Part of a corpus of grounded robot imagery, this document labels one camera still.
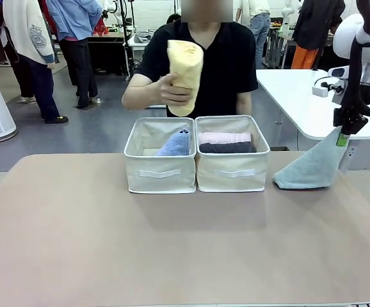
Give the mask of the person's right hand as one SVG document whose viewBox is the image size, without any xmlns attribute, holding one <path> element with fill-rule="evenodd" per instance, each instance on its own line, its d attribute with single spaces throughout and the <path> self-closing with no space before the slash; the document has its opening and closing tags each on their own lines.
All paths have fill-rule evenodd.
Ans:
<svg viewBox="0 0 370 307">
<path fill-rule="evenodd" d="M 185 106 L 192 97 L 192 90 L 174 86 L 177 74 L 167 74 L 157 82 L 157 96 L 167 106 Z"/>
</svg>

